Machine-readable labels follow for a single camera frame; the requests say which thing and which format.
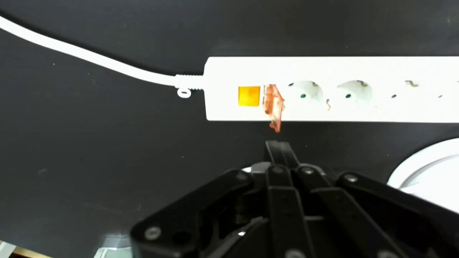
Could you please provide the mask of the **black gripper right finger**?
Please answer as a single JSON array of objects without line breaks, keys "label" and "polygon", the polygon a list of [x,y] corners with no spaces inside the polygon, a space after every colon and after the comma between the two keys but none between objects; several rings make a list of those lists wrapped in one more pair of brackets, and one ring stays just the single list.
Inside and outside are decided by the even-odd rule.
[{"label": "black gripper right finger", "polygon": [[331,179],[275,145],[275,252],[282,258],[458,258],[458,215],[356,174]]}]

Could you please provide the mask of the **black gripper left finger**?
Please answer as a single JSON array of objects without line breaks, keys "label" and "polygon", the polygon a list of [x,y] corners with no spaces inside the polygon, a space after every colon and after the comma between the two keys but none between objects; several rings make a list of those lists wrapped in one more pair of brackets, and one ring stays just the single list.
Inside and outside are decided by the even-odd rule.
[{"label": "black gripper left finger", "polygon": [[134,258],[285,258],[280,182],[288,168],[230,169],[135,224]]}]

